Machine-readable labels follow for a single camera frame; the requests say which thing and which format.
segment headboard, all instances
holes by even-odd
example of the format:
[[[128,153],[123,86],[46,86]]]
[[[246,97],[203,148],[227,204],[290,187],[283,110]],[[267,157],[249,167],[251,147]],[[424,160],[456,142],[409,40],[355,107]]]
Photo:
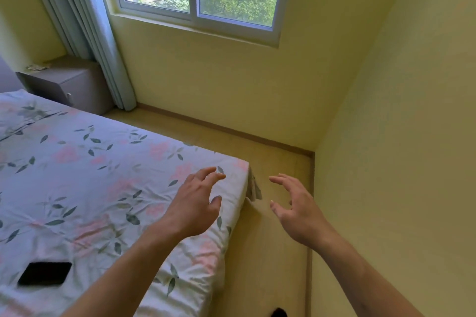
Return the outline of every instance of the headboard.
[[[15,72],[0,56],[0,93],[13,92],[18,89],[24,89],[24,86],[20,83]]]

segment black smartphone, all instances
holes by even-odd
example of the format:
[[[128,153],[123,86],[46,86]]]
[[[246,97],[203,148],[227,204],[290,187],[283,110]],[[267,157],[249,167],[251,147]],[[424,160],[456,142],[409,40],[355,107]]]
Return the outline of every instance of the black smartphone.
[[[19,286],[59,286],[71,269],[70,262],[32,262],[18,280]]]

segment baseboard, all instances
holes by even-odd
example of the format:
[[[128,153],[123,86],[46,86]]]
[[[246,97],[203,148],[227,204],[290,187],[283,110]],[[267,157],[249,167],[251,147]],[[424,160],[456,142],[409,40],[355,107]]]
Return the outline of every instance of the baseboard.
[[[216,129],[220,132],[225,132],[225,133],[228,133],[228,134],[236,135],[236,136],[241,137],[241,138],[246,138],[246,139],[249,139],[249,140],[253,140],[253,141],[258,142],[258,143],[262,143],[262,144],[269,145],[269,146],[276,147],[276,148],[281,148],[281,149],[284,149],[285,151],[289,151],[289,152],[293,152],[293,153],[297,153],[297,154],[303,154],[303,155],[306,155],[306,156],[311,157],[311,158],[314,155],[313,151],[308,151],[307,149],[295,147],[295,146],[292,146],[292,145],[277,142],[277,141],[271,140],[271,139],[266,139],[266,138],[263,138],[263,137],[258,137],[258,136],[253,135],[253,134],[248,134],[248,133],[245,133],[245,132],[236,131],[235,129],[232,129],[232,128],[222,127],[221,125],[218,125],[218,124],[202,121],[200,119],[188,117],[186,115],[175,113],[173,111],[153,107],[153,106],[148,105],[148,104],[137,103],[137,106],[141,109],[153,111],[155,113],[159,113],[159,114],[162,114],[162,115],[165,115],[165,116],[168,116],[168,117],[182,119],[182,121],[191,122],[191,123],[194,123],[194,124],[198,124],[198,125],[202,125],[204,127],[211,128],[211,129]]]
[[[153,106],[148,105],[148,104],[137,103],[137,106],[141,109],[149,110],[149,111],[152,111],[152,112],[155,112],[155,113],[158,113],[158,114],[165,115],[167,117],[181,119],[182,121],[191,122],[191,123],[198,124],[198,125],[201,125],[201,126],[204,126],[204,127],[208,127],[208,128],[211,128],[211,129],[218,130],[220,132],[225,132],[225,133],[228,133],[228,134],[236,135],[236,136],[241,137],[241,138],[246,138],[246,139],[258,142],[258,143],[262,143],[262,144],[269,145],[269,146],[276,147],[276,148],[281,148],[285,151],[293,152],[293,153],[296,153],[296,154],[303,154],[307,157],[310,157],[311,158],[311,169],[310,169],[311,176],[310,176],[310,186],[309,186],[310,191],[309,192],[311,194],[314,193],[315,153],[313,151],[308,151],[306,149],[295,147],[295,146],[288,145],[288,144],[281,143],[281,142],[277,142],[275,140],[270,140],[270,139],[258,137],[258,136],[253,135],[253,134],[248,134],[248,133],[236,131],[235,129],[232,129],[232,128],[222,127],[221,125],[218,125],[218,124],[202,121],[200,119],[188,117],[186,115],[175,113],[173,111],[153,107]],[[306,292],[305,292],[306,294],[305,294],[304,316],[305,317],[311,317],[312,250],[310,248],[308,248],[306,253],[307,253],[307,255],[306,255]]]

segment floor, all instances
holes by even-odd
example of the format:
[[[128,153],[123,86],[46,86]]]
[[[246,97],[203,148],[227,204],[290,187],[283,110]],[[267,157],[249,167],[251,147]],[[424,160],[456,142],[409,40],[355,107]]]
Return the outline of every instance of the floor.
[[[286,206],[289,196],[268,176],[286,173],[309,187],[310,158],[147,110],[105,116],[250,163],[263,200],[245,201],[225,256],[225,288],[213,296],[209,317],[268,317],[277,307],[290,317],[303,316],[306,249],[287,236],[269,209],[270,199]]]

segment yellow wall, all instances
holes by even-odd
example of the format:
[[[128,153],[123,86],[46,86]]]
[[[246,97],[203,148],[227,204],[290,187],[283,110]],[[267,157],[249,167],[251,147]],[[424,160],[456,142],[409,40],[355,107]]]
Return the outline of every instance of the yellow wall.
[[[111,16],[139,102],[314,150],[395,0],[289,0],[279,49]]]
[[[318,149],[315,196],[426,316],[476,313],[476,0],[397,0]],[[354,316],[318,256],[313,316]]]
[[[0,0],[0,55],[15,71],[66,54],[41,0]]]

